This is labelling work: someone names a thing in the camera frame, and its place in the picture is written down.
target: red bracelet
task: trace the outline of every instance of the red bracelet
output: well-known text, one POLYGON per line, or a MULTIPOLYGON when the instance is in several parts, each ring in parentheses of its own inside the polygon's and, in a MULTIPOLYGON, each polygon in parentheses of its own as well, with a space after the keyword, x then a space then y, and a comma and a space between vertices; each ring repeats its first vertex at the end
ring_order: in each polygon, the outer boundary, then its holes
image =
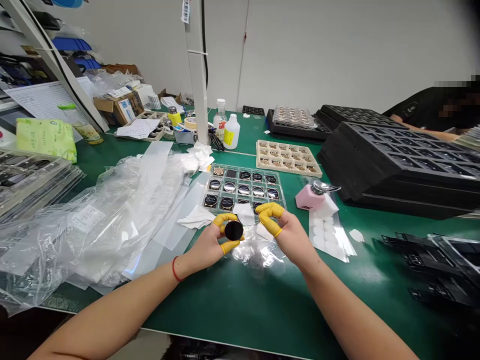
POLYGON ((173 271, 173 276, 175 277, 175 279, 181 283, 183 280, 185 279, 180 279, 177 274, 175 273, 175 260, 177 260, 178 256, 175 256, 175 258, 173 259, 173 261, 171 262, 171 270, 173 271))

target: finger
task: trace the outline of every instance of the finger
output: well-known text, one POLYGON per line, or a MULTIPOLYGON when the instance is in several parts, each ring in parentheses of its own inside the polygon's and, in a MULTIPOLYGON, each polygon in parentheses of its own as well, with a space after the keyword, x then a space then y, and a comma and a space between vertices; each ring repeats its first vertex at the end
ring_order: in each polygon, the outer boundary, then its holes
MULTIPOLYGON (((220 225, 220 237, 219 237, 219 239, 224 237, 224 236, 225 236, 225 225, 222 224, 222 225, 220 225)), ((240 241, 242 241, 242 240, 245 240, 245 236, 243 236, 243 235, 241 236, 240 241)))
POLYGON ((264 211, 267 211, 268 217, 274 216, 276 218, 281 218, 284 213, 284 208, 278 205, 276 202, 268 202, 258 206, 255 211, 260 214, 264 211))
POLYGON ((258 218, 260 219, 260 222, 263 224, 265 229, 267 229, 268 232, 270 234, 272 234, 274 238, 276 238, 282 232, 282 228, 275 221, 273 221, 270 218, 270 216, 272 216, 272 212, 271 212, 271 209, 268 208, 268 209, 262 211, 258 218))
POLYGON ((224 214, 220 214, 220 215, 217 215, 217 217, 215 218, 215 220, 213 220, 213 223, 215 225, 217 225, 218 227, 220 227, 224 222, 226 222, 227 220, 235 220, 235 221, 238 221, 239 218, 237 217, 237 215, 235 214, 232 214, 232 213, 224 213, 224 214))
POLYGON ((233 248, 236 248, 240 245, 240 240, 237 241, 225 241, 223 244, 220 244, 221 249, 223 250, 223 255, 231 252, 233 248))

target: white support pole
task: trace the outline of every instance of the white support pole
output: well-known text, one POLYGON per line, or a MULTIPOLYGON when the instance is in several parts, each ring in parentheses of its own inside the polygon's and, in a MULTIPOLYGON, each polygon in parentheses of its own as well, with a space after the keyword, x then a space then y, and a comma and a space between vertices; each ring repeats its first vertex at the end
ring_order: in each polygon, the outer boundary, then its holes
POLYGON ((205 79, 204 48, 202 41, 202 9, 200 0, 190 0, 190 24, 185 24, 186 48, 190 64, 191 89, 195 102, 198 141, 208 145, 209 117, 207 112, 207 82, 205 79))
POLYGON ((0 0, 0 4, 61 82, 66 92, 75 102, 77 109, 85 115, 97 131, 108 131, 109 126, 107 122, 95 108, 92 100, 77 81, 75 75, 50 41, 50 38, 37 19, 30 16, 30 13, 25 9, 20 0, 0 0))

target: green plastic bag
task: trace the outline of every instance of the green plastic bag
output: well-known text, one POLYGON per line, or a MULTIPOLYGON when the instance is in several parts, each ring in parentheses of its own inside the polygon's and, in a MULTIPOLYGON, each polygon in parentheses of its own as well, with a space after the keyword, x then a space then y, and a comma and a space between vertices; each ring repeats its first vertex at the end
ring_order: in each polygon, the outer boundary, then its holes
POLYGON ((18 118, 16 147, 19 150, 55 155, 77 162, 72 125, 62 120, 18 118))

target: black shirt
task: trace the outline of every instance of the black shirt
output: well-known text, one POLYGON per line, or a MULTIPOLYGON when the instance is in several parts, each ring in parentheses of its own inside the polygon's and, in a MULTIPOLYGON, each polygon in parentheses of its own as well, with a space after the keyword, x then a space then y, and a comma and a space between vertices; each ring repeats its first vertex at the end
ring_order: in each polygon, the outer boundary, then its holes
POLYGON ((465 98, 465 89, 455 87, 429 87, 417 92, 383 114, 400 117, 404 123, 417 128, 443 132, 451 128, 471 129, 480 124, 478 106, 462 106, 446 115, 444 105, 456 104, 465 98))

